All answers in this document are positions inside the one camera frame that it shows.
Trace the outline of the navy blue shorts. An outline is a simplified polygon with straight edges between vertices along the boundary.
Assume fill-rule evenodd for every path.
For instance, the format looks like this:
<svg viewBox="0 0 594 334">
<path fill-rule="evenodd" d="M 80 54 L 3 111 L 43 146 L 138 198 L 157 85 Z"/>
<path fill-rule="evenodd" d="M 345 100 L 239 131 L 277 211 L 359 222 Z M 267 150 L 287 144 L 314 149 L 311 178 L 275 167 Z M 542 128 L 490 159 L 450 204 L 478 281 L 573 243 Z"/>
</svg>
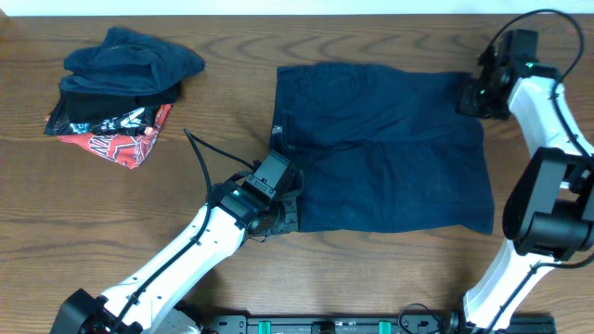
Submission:
<svg viewBox="0 0 594 334">
<path fill-rule="evenodd" d="M 378 64 L 280 67 L 269 145 L 303 171 L 303 232 L 490 234 L 484 130 L 457 113 L 467 72 Z"/>
</svg>

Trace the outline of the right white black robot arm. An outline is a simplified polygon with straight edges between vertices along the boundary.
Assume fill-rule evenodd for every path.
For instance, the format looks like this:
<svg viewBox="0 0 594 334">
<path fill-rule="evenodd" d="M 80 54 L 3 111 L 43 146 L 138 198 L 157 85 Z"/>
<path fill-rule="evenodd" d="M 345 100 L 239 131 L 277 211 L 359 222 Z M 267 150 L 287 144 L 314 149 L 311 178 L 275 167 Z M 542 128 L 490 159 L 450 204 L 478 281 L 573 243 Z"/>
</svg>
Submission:
<svg viewBox="0 0 594 334">
<path fill-rule="evenodd" d="M 563 77 L 533 57 L 482 59 L 464 91 L 463 113 L 513 116 L 531 159 L 508 198 L 505 239 L 479 282 L 445 322 L 446 333 L 550 333 L 551 320 L 517 316 L 530 291 L 555 269 L 577 269 L 572 256 L 593 246 L 593 147 L 565 100 Z"/>
</svg>

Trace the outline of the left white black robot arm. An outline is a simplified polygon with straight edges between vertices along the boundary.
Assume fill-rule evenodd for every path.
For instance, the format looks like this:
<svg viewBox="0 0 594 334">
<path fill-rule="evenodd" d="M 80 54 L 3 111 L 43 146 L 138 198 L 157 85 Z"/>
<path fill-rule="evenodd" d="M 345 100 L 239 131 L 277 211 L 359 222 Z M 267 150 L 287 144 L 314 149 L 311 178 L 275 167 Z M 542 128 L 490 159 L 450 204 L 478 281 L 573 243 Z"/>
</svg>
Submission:
<svg viewBox="0 0 594 334">
<path fill-rule="evenodd" d="M 51 334 L 199 333 L 177 305 L 247 239 L 294 231 L 302 191 L 300 183 L 252 174 L 215 185 L 190 224 L 142 268 L 97 297 L 76 290 L 59 307 Z"/>
</svg>

